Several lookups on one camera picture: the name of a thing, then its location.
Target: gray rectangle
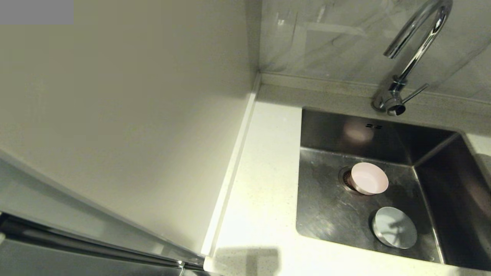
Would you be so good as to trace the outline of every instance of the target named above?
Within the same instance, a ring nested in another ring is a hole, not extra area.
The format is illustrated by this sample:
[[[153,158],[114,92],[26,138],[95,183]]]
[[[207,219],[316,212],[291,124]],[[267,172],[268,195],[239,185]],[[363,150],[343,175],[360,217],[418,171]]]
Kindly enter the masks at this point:
[[[2,0],[0,24],[73,24],[73,0]]]

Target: faucet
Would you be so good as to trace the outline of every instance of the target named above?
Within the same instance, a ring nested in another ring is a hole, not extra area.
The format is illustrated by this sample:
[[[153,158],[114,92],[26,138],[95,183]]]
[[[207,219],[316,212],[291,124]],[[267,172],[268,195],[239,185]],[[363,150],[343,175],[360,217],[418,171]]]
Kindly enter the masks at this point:
[[[423,39],[421,46],[419,46],[418,50],[409,60],[409,63],[406,65],[404,71],[400,75],[394,75],[392,77],[394,81],[387,91],[382,90],[375,96],[374,100],[372,101],[372,106],[376,110],[387,112],[387,114],[390,116],[401,115],[404,113],[404,111],[406,111],[404,104],[430,86],[428,83],[425,83],[423,86],[411,93],[407,98],[402,99],[401,97],[401,91],[408,82],[408,75],[420,61],[424,53],[428,50],[436,36],[440,33],[443,25],[448,19],[450,11],[452,10],[452,4],[453,0],[428,0],[419,8],[418,11],[415,12],[415,14],[413,14],[413,16],[394,38],[392,43],[390,43],[383,55],[392,59],[399,54],[401,49],[404,48],[407,42],[411,39],[418,28],[423,25],[427,18],[434,12],[437,12],[432,28],[428,32],[426,38]]]

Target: pink bowl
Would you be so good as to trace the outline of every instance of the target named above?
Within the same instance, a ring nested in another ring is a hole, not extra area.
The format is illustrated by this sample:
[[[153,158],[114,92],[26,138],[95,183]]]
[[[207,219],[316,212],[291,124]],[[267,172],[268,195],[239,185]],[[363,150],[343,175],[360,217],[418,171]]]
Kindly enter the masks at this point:
[[[371,163],[358,163],[351,169],[351,184],[360,193],[373,195],[383,193],[389,187],[385,172]]]

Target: small bowl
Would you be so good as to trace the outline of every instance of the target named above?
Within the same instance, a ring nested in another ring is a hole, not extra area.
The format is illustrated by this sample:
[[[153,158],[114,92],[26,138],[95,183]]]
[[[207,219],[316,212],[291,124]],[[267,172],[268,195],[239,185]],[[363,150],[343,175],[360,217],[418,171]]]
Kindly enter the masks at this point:
[[[393,207],[383,207],[377,211],[372,220],[372,230],[379,241],[393,248],[411,248],[418,239],[412,220]]]
[[[383,170],[371,163],[358,163],[351,169],[350,183],[365,195],[383,193],[389,187],[389,179]]]

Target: countertop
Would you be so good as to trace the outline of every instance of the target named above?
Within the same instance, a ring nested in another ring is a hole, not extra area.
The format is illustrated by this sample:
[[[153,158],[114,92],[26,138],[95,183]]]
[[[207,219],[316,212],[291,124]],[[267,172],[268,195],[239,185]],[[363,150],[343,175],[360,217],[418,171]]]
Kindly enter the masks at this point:
[[[296,231],[302,107],[460,131],[489,173],[491,106],[465,102],[454,108],[458,99],[439,101],[438,108],[415,102],[393,118],[371,109],[371,95],[350,93],[352,87],[334,83],[310,90],[268,84],[275,81],[267,77],[258,94],[215,255],[206,258],[206,270],[225,276],[491,276],[311,239]]]

